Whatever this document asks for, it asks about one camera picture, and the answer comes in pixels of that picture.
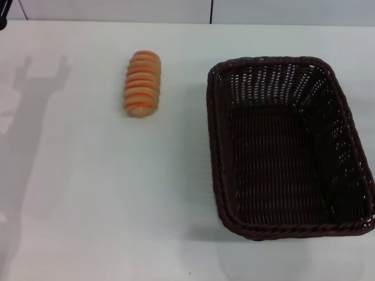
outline wicker basket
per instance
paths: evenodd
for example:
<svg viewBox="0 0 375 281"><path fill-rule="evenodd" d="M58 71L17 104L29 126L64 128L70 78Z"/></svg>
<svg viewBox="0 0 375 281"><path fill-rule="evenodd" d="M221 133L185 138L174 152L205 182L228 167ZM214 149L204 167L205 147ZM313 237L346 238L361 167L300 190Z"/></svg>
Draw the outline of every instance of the wicker basket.
<svg viewBox="0 0 375 281"><path fill-rule="evenodd" d="M313 57L219 63L208 76L213 189L248 239L361 235L374 180L332 69Z"/></svg>

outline table surface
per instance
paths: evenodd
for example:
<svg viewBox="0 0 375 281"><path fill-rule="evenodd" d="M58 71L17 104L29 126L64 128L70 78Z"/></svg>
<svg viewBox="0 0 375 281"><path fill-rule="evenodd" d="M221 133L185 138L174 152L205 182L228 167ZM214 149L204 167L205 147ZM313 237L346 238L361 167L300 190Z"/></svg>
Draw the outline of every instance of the table surface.
<svg viewBox="0 0 375 281"><path fill-rule="evenodd" d="M127 117L137 50L159 111ZM0 32L0 280L373 280L375 231L252 242L212 191L206 80L242 56L327 61L375 169L375 28L9 21Z"/></svg>

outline brown wicker basket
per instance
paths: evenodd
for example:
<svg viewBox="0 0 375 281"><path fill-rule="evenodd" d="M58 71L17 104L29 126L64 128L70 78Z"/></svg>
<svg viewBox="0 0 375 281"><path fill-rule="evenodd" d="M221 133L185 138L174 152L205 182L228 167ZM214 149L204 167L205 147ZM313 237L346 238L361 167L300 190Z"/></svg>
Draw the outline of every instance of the brown wicker basket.
<svg viewBox="0 0 375 281"><path fill-rule="evenodd" d="M314 57L219 63L208 76L213 189L253 240L361 235L374 180L333 70Z"/></svg>

